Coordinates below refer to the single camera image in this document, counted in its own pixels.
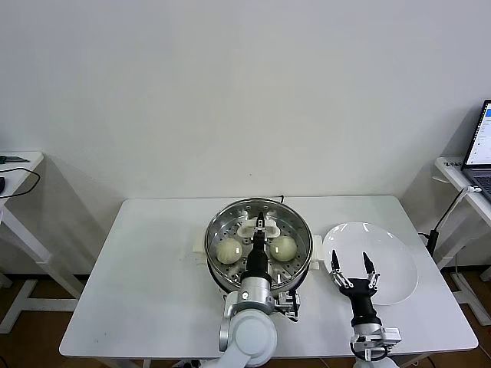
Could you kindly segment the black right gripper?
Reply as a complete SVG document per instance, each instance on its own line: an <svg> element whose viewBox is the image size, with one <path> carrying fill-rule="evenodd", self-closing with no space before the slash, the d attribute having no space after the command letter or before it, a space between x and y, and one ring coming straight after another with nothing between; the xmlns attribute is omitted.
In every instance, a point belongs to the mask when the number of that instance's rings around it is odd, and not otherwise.
<svg viewBox="0 0 491 368"><path fill-rule="evenodd" d="M371 301L377 292L380 274L366 252L363 252L363 259L367 279L348 279L342 274L336 251L332 250L331 253L331 279L340 288L341 294L350 300L353 313L352 326L380 324L380 318Z"/></svg>

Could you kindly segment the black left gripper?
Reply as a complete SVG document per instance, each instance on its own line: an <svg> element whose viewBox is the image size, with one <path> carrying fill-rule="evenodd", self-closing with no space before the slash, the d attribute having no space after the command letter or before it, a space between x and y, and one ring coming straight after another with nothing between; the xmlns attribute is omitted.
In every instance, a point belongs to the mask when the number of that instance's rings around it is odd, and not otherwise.
<svg viewBox="0 0 491 368"><path fill-rule="evenodd" d="M246 274L268 274L268 260L265 253L265 218L260 212L255 222L252 250L247 257Z"/></svg>

